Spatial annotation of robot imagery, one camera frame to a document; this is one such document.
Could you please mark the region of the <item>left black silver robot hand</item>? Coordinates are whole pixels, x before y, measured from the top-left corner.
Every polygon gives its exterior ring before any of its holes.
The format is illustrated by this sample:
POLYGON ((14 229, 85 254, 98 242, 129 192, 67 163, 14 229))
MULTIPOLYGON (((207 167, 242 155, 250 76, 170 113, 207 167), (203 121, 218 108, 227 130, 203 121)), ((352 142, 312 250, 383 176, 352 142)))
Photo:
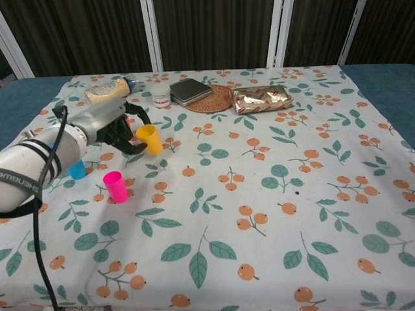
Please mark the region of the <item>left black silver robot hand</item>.
POLYGON ((147 143, 132 145, 132 130, 125 115, 138 116, 144 125, 151 123, 141 106, 118 98, 92 106, 69 119, 69 124, 80 128, 86 135, 87 144, 106 143, 127 155, 145 151, 147 143))

